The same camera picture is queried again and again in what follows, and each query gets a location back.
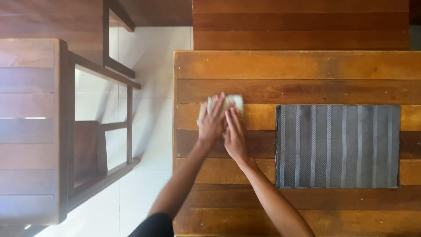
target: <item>black sleeve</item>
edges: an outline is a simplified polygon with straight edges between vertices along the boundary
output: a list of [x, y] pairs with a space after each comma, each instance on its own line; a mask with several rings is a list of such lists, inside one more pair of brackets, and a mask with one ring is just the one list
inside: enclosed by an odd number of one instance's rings
[[128, 237], [174, 237], [173, 221], [164, 213], [144, 220]]

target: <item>wooden table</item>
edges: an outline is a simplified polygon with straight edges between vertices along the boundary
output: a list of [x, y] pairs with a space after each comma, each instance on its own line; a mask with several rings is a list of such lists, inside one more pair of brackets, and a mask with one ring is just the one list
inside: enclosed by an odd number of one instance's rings
[[[317, 236], [420, 234], [421, 53], [408, 51], [176, 51], [173, 169], [198, 136], [199, 103], [242, 94], [249, 154], [275, 179], [278, 104], [402, 105], [400, 187], [281, 189]], [[176, 236], [268, 236], [277, 231], [219, 141], [174, 221]]]

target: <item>gray placemat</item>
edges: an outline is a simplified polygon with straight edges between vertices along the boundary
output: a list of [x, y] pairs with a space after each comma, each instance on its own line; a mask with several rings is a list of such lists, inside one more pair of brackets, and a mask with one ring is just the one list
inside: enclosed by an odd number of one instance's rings
[[279, 105], [276, 186], [397, 187], [399, 130], [399, 105]]

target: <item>cloth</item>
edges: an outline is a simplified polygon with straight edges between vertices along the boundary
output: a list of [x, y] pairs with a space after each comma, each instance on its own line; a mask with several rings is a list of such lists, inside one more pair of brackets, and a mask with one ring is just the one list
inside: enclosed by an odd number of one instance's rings
[[128, 237], [174, 237], [173, 221], [164, 213], [144, 220]]
[[[208, 97], [208, 113], [210, 112], [210, 110], [212, 108], [212, 104], [214, 102], [215, 102], [215, 97], [209, 96]], [[229, 104], [231, 102], [234, 102], [235, 103], [234, 108], [235, 109], [239, 109], [240, 110], [240, 113], [241, 113], [241, 116], [243, 116], [243, 114], [244, 114], [244, 102], [242, 100], [242, 95], [240, 95], [240, 94], [229, 94], [229, 95], [227, 95], [225, 97], [225, 101], [224, 101], [224, 105], [223, 105], [222, 109], [223, 110], [227, 109], [228, 106], [229, 106]], [[204, 106], [205, 106], [205, 103], [201, 103], [200, 104], [200, 114], [199, 114], [198, 120], [196, 121], [197, 122], [197, 126], [199, 126], [200, 120], [201, 120], [201, 118], [203, 116], [203, 112], [202, 111], [203, 111], [203, 107]]]

